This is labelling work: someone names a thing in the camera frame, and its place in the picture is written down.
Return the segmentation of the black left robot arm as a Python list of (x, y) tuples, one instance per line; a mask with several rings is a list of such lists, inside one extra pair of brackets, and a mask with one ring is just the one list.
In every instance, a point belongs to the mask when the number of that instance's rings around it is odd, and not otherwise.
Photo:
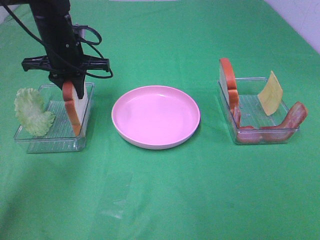
[[(39, 37), (35, 36), (9, 8), (11, 5), (28, 4), (36, 23)], [(25, 58), (21, 65), (24, 71), (43, 70), (49, 72), (49, 80), (63, 88), (70, 81), (79, 99), (85, 94), (85, 77), (89, 70), (102, 70), (113, 77), (110, 61), (102, 54), (86, 55), (82, 44), (92, 49), (102, 42), (101, 35), (88, 25), (73, 24), (69, 14), (68, 0), (2, 0), (0, 5), (24, 29), (39, 42), (46, 55)]]

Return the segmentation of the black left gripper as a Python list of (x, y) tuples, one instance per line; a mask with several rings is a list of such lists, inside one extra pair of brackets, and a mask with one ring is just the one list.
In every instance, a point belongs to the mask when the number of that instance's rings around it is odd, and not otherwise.
[[(63, 58), (58, 59), (60, 66), (56, 67), (47, 55), (25, 58), (21, 65), (25, 72), (29, 70), (43, 70), (56, 75), (76, 74), (72, 76), (72, 84), (80, 100), (85, 95), (85, 75), (93, 78), (109, 78), (109, 75), (101, 76), (88, 73), (88, 70), (102, 70), (110, 72), (110, 61), (108, 58), (99, 58), (90, 55), (82, 55), (79, 66), (73, 65)], [(49, 76), (48, 79), (55, 84), (61, 91), (65, 79), (62, 76)]]

